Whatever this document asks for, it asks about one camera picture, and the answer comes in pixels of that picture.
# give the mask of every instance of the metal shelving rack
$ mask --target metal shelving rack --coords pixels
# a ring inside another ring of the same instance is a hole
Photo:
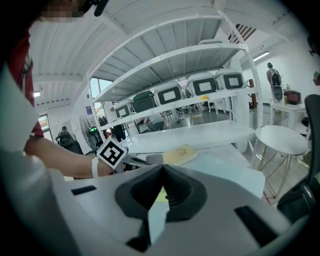
[[[247,95],[247,94],[256,94],[256,98],[257,98],[257,114],[258,114],[258,119],[257,119],[257,127],[262,127],[263,125],[263,103],[262,103],[262,90],[261,90],[261,85],[260,85],[260,80],[259,80],[259,76],[258,76],[258,72],[257,72],[257,68],[256,65],[254,63],[253,57],[248,49],[248,46],[246,45],[244,39],[242,38],[242,36],[240,35],[239,31],[237,30],[237,28],[235,27],[235,25],[230,21],[230,19],[221,11],[221,10],[217,10],[218,14],[220,15],[221,19],[224,20],[226,22],[226,24],[230,27],[231,31],[232,31],[232,37],[231,38],[237,38],[239,40],[239,44],[234,44],[234,43],[217,43],[217,44],[204,44],[204,45],[194,45],[194,46],[189,46],[189,47],[185,47],[185,48],[180,48],[180,49],[176,49],[174,51],[170,51],[167,53],[164,53],[160,56],[154,57],[152,59],[149,59],[143,63],[141,63],[140,65],[130,69],[128,72],[124,73],[123,75],[121,75],[120,77],[118,77],[110,86],[108,86],[104,91],[102,91],[95,99],[92,100],[92,105],[93,105],[93,109],[94,108],[94,103],[96,102],[105,102],[105,101],[119,101],[122,99],[126,99],[132,95],[135,95],[141,91],[147,90],[148,88],[157,86],[159,84],[165,83],[166,81],[171,81],[173,79],[177,79],[177,78],[181,78],[183,76],[188,76],[190,74],[186,73],[186,56],[188,56],[188,54],[196,54],[196,63],[199,62],[199,58],[202,57],[202,51],[218,51],[220,50],[222,53],[224,50],[231,50],[229,52],[227,52],[227,58],[224,58],[223,61],[221,60],[221,57],[215,57],[212,61],[210,61],[210,65],[209,63],[206,64],[205,69],[199,69],[199,70],[194,70],[194,71],[198,71],[198,72],[204,72],[204,71],[208,71],[208,70],[215,70],[215,62],[219,62],[216,66],[218,65],[225,65],[238,51],[244,51],[245,55],[248,57],[249,63],[250,63],[250,67],[252,69],[253,72],[253,78],[254,78],[254,85],[255,87],[253,88],[244,88],[244,89],[235,89],[235,90],[222,90],[222,91],[217,91],[214,93],[210,93],[208,94],[208,98],[206,98],[207,100],[213,101],[216,99],[222,99],[222,98],[229,98],[230,101],[230,116],[231,116],[231,120],[233,120],[233,109],[232,109],[232,96],[237,96],[237,95]],[[184,70],[183,73],[178,73],[176,76],[173,73],[172,69],[169,67],[168,65],[168,61],[172,58],[180,58],[181,56],[183,56],[182,60],[183,60],[183,65],[184,65]],[[152,72],[152,67],[159,65],[159,64],[165,64],[168,66],[168,70],[171,73],[170,78],[168,79],[162,79],[162,77],[159,77],[157,74],[154,74]],[[142,72],[147,72],[149,73],[154,79],[156,79],[155,83],[150,83],[147,81],[143,81],[143,79],[141,79],[141,76],[139,76],[139,74],[142,74]],[[130,82],[128,82],[128,79],[133,76],[136,76],[135,79],[136,80],[140,80],[142,83],[144,82],[144,87],[141,88],[131,88],[130,87]],[[121,91],[119,91],[118,89],[125,89],[126,93],[122,93]],[[173,103],[169,103],[166,105],[162,105],[162,106],[158,106],[152,109],[149,109],[147,111],[143,111],[140,113],[136,113],[121,119],[118,119],[116,121],[113,121],[105,126],[100,126],[99,122],[98,122],[98,118],[97,115],[95,113],[95,111],[93,111],[93,115],[94,115],[94,119],[96,121],[98,130],[100,132],[100,135],[102,137],[103,140],[105,140],[102,131],[105,129],[108,129],[110,127],[113,127],[115,125],[119,125],[119,124],[124,124],[139,118],[143,118],[145,116],[154,114],[154,113],[159,113],[159,112],[163,112],[166,110],[170,110],[173,108],[179,108],[179,107],[183,107],[183,106],[187,106],[190,104],[196,104],[196,103],[200,103],[204,101],[204,99],[201,96],[196,96],[193,98],[188,98],[188,99],[183,99],[183,100],[179,100]]]

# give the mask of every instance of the floor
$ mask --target floor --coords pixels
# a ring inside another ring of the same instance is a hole
[[[250,127],[253,129],[257,128],[257,112],[252,110],[250,111]],[[189,113],[181,114],[180,115],[180,123],[176,123],[174,120],[167,120],[166,125],[164,127],[165,130],[168,129],[175,129],[175,128],[181,128],[181,127],[187,127],[190,125],[200,125],[204,124],[205,120],[208,123],[211,122],[218,122],[227,120],[230,118],[229,114],[223,113],[223,111],[216,114],[215,111],[211,112],[204,112],[204,117],[201,115],[201,112],[193,112],[192,118],[190,117]],[[263,125],[269,125],[270,124],[270,106],[264,105],[263,106]],[[288,125],[288,116],[286,113],[282,112],[279,114],[275,114],[274,116],[274,125],[282,125],[287,126]],[[140,125],[140,129],[142,131],[147,130],[145,127],[145,124]],[[243,154],[244,157],[251,163],[251,167],[253,169],[258,169],[261,156],[264,152],[264,145],[261,143],[257,144],[257,147],[255,148],[253,154],[250,150],[250,148],[247,148],[247,151]],[[275,154],[275,151],[272,149],[268,149],[266,151],[266,163],[273,155]],[[262,170],[263,174],[268,177],[272,171],[283,161],[285,156],[281,156],[281,154],[277,154],[274,159]],[[272,186],[272,188],[278,192],[278,188],[280,186],[283,174],[285,170],[285,163],[283,163],[280,168],[268,179],[269,184]],[[274,205],[278,202],[278,200],[281,198],[281,196],[286,193],[290,188],[292,188],[295,184],[297,184],[301,179],[303,179],[308,173],[308,169],[304,167],[302,164],[297,162],[297,159],[295,157],[292,157],[289,172],[286,178],[286,181],[283,185],[283,188],[281,190],[281,193],[279,196],[274,199],[272,197],[272,194],[267,186],[264,188],[264,192],[267,198],[263,198],[267,203]]]

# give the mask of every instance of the yellow label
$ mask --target yellow label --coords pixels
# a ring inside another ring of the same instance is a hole
[[[204,95],[201,97],[202,101],[208,101],[209,100],[209,96],[208,95]]]

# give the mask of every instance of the person wearing cap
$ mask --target person wearing cap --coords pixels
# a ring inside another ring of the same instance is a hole
[[[269,70],[266,72],[266,79],[271,86],[271,93],[274,103],[279,103],[280,100],[276,99],[274,86],[281,86],[281,76],[278,70],[274,69],[274,66],[269,62],[267,64]]]
[[[32,79],[33,62],[29,55],[29,28],[36,20],[59,22],[83,16],[90,5],[86,0],[35,0],[16,3],[17,17],[20,18],[16,29],[9,31],[10,52],[6,55],[6,63],[11,75],[26,99],[35,106],[34,87]],[[27,141],[24,151],[27,155],[39,157],[47,168],[57,169],[64,176],[74,178],[90,178],[93,176],[90,156],[75,154],[52,141],[44,138],[39,122],[35,125]],[[97,163],[97,175],[111,175],[113,170],[101,160]]]

